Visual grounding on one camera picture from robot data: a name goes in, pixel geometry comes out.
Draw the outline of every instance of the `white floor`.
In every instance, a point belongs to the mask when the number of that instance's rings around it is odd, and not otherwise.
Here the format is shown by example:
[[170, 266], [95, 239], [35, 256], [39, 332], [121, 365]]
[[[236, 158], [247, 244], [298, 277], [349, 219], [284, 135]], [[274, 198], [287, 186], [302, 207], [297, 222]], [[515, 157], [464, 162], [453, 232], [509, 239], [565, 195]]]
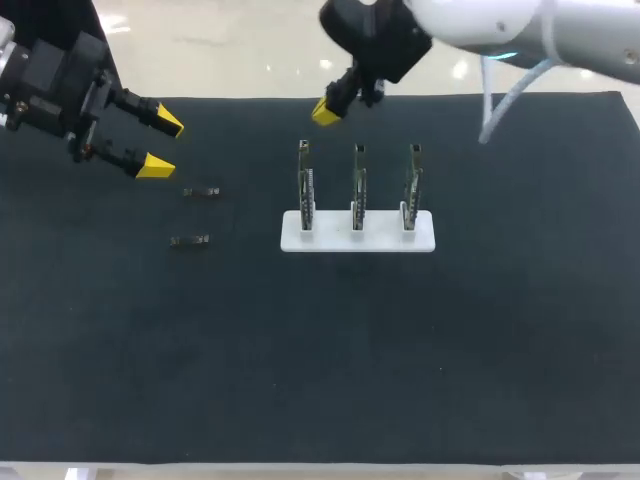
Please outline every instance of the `white floor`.
[[[147, 96], [320, 97], [350, 63], [324, 34], [318, 11], [324, 0], [95, 0], [125, 86]], [[507, 91], [522, 70], [496, 69], [496, 92]], [[640, 120], [640, 87], [584, 70], [558, 68], [530, 91], [624, 93]], [[389, 94], [448, 95], [481, 91], [479, 60], [438, 44]], [[65, 468], [22, 466], [25, 480], [62, 480]], [[314, 479], [335, 475], [241, 475], [104, 472], [99, 480]], [[365, 476], [349, 475], [357, 479]], [[485, 476], [415, 476], [420, 479], [495, 480]]]

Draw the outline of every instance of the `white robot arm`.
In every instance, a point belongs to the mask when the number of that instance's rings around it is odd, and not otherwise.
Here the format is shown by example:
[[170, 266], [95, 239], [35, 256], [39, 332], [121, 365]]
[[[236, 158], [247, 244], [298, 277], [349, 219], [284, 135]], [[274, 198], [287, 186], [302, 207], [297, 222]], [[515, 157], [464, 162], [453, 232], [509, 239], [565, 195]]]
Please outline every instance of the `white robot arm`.
[[[489, 140], [527, 86], [555, 65], [640, 84], [639, 0], [377, 0], [369, 7], [356, 3], [327, 0], [320, 20], [368, 77], [399, 81], [418, 55], [431, 48], [432, 38], [481, 56], [485, 87], [482, 143]], [[358, 27], [363, 20], [368, 28]], [[420, 29], [427, 38], [406, 34]], [[417, 55], [401, 53], [412, 51]], [[490, 58], [530, 69], [495, 112]], [[357, 79], [353, 72], [350, 75]], [[347, 85], [343, 80], [350, 80], [349, 74], [336, 82], [337, 87]], [[344, 90], [328, 87], [325, 103], [321, 101], [314, 111], [318, 123], [328, 125], [346, 115], [343, 97], [351, 97]]]
[[640, 83], [636, 0], [405, 0], [429, 35], [481, 55], [514, 52]]

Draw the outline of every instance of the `white cable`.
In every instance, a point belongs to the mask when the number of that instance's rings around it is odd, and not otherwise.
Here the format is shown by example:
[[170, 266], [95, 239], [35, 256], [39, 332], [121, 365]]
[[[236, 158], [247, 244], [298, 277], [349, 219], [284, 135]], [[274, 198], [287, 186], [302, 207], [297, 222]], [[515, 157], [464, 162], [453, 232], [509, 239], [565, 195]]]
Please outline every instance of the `white cable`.
[[518, 83], [516, 83], [511, 90], [509, 90], [509, 93], [505, 95], [505, 97], [496, 107], [493, 115], [491, 115], [491, 119], [484, 125], [484, 127], [482, 127], [482, 132], [480, 133], [479, 139], [480, 143], [486, 144], [489, 141], [491, 135], [500, 123], [500, 120], [502, 120], [502, 117], [505, 116], [511, 105], [513, 105], [513, 102], [517, 100], [522, 92], [524, 92], [529, 85], [531, 85], [556, 65], [557, 63], [551, 59], [543, 60], [538, 65], [529, 70], [527, 74], [522, 77], [522, 79]]
[[493, 96], [491, 77], [493, 75], [493, 60], [484, 55], [480, 57], [480, 66], [482, 67], [482, 92], [483, 92], [483, 110], [482, 110], [482, 126], [484, 127], [491, 119], [493, 113]]

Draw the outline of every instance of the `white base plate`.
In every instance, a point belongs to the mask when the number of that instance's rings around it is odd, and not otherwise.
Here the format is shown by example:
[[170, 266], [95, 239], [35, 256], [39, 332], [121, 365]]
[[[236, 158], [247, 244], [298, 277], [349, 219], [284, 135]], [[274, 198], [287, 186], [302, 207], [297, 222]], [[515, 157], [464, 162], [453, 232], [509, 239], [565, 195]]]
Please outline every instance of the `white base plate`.
[[300, 211], [285, 212], [284, 252], [428, 253], [436, 248], [431, 212], [420, 210], [414, 231], [406, 231], [399, 210], [367, 210], [364, 230], [352, 229], [350, 210], [315, 210], [313, 230], [301, 229]]

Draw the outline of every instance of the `black tabletop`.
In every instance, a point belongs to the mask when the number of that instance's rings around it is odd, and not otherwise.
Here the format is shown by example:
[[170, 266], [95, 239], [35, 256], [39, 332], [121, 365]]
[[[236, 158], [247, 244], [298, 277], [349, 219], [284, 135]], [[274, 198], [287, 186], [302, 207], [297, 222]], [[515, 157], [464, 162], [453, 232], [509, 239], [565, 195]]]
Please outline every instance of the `black tabletop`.
[[[0, 135], [0, 460], [640, 463], [640, 135], [619, 94], [169, 99], [168, 182]], [[421, 143], [432, 254], [285, 254], [297, 144], [319, 209], [395, 208]], [[219, 187], [216, 201], [185, 187]], [[169, 248], [176, 235], [208, 248]]]

